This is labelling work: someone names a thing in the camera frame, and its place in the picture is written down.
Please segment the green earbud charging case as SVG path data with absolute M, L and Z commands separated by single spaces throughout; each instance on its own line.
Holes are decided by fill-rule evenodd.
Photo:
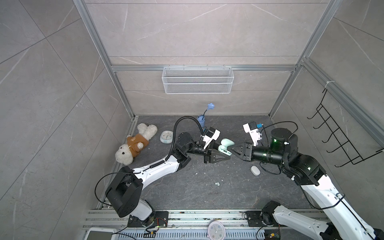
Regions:
M 233 146 L 235 143 L 227 138 L 224 138 L 221 140 L 221 144 L 218 146 L 218 151 L 227 155 L 231 156 L 232 153 L 228 150 L 228 147 Z

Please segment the white earbud charging case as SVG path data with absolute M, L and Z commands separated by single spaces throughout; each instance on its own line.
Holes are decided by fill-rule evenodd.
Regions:
M 259 176 L 261 174 L 261 171 L 258 167 L 256 166 L 252 166 L 251 167 L 251 173 L 254 175 L 254 176 Z

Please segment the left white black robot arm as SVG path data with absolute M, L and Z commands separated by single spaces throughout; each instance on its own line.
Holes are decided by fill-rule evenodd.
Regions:
M 202 143 L 194 142 L 189 133 L 181 133 L 170 157 L 133 170 L 129 167 L 121 168 L 108 186 L 106 198 L 120 218 L 131 215 L 143 222 L 152 221 L 155 211 L 147 201 L 141 199 L 143 189 L 156 180 L 186 167 L 191 161 L 188 153 L 204 156 L 205 163 L 216 163 L 230 159 L 228 147 L 234 144 L 229 139 L 216 143 L 208 136 L 203 137 Z

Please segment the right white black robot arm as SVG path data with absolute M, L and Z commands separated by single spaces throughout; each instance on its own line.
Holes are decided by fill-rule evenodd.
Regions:
M 283 225 L 314 240 L 382 240 L 384 232 L 367 224 L 337 190 L 326 170 L 309 155 L 298 152 L 298 137 L 285 128 L 271 131 L 267 147 L 252 143 L 230 146 L 228 150 L 247 161 L 259 161 L 279 167 L 284 175 L 298 185 L 307 199 L 312 198 L 316 209 L 323 211 L 329 221 L 318 221 L 278 202 L 267 203 L 260 214 L 266 226 Z

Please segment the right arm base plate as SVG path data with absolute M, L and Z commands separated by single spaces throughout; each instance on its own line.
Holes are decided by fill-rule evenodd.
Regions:
M 286 227 L 277 223 L 273 217 L 275 211 L 246 211 L 243 214 L 249 227 Z

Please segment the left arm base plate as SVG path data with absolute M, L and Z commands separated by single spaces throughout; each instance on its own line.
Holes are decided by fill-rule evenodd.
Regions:
M 130 216 L 128 227 L 129 228 L 156 228 L 157 226 L 166 227 L 168 225 L 169 212 L 168 211 L 155 211 L 147 219 L 140 220 L 137 217 Z

